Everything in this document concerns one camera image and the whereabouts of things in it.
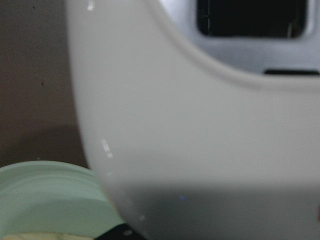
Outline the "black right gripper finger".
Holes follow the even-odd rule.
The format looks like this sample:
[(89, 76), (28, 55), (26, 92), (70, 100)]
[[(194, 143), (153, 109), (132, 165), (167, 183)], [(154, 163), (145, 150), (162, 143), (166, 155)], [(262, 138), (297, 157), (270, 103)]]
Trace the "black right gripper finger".
[(128, 224), (122, 223), (99, 235), (96, 240), (145, 240), (145, 238)]

